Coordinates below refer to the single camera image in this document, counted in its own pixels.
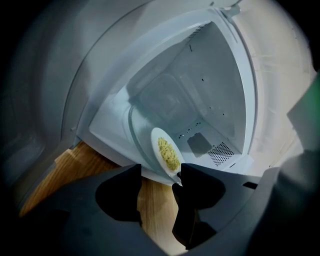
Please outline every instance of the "wooden floor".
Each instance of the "wooden floor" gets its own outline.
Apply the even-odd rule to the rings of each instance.
[[[119,167],[83,142],[74,150],[64,152],[55,162],[56,168],[30,196],[20,212],[21,216],[61,186]],[[186,252],[185,247],[172,234],[178,206],[170,186],[142,178],[137,209],[141,214],[143,230],[163,251],[168,255]]]

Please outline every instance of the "yellow food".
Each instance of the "yellow food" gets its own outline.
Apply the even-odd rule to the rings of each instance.
[[[160,149],[161,156],[163,160],[166,162],[168,168],[171,171],[175,171],[176,169],[178,169],[178,167],[180,166],[180,161],[172,145],[161,137],[158,139],[158,146]]]

